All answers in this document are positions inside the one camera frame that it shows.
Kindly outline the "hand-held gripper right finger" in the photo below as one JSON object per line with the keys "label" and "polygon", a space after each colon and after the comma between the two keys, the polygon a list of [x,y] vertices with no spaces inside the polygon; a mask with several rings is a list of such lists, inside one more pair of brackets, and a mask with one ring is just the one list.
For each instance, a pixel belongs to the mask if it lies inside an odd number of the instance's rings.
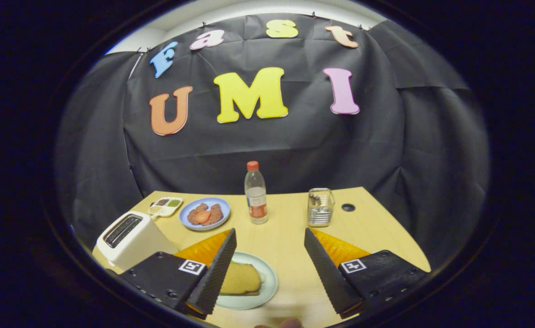
{"label": "hand-held gripper right finger", "polygon": [[428,275],[389,250],[370,253],[311,227],[305,229],[304,247],[342,319],[384,311]]}

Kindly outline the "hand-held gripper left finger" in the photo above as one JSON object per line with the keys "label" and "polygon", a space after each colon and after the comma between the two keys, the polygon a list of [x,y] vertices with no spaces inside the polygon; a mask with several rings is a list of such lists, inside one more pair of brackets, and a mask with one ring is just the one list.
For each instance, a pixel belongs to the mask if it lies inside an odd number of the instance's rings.
{"label": "hand-held gripper left finger", "polygon": [[215,309],[237,247],[231,228],[171,255],[157,251],[120,278],[164,307],[205,319]]}

